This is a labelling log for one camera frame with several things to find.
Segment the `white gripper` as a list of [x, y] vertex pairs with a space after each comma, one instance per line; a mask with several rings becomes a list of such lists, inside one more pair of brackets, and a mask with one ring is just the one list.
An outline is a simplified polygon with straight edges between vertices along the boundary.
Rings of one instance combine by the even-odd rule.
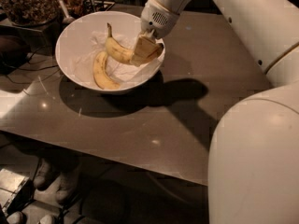
[[[176, 14], [164, 7], [157, 0], [148, 0], [141, 13], [141, 31], [152, 34], [156, 39], [167, 36], [179, 18]], [[140, 35], [136, 41], [130, 64], [140, 66], [158, 58], [164, 50], [162, 43], [145, 35]]]

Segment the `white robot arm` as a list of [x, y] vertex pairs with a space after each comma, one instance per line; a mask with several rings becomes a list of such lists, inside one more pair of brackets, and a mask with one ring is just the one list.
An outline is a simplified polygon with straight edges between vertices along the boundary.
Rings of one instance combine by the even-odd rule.
[[[167, 36], [192, 0], [148, 0], [141, 30]], [[271, 83], [231, 107], [208, 158], [210, 224], [299, 224], [299, 8], [213, 0]]]

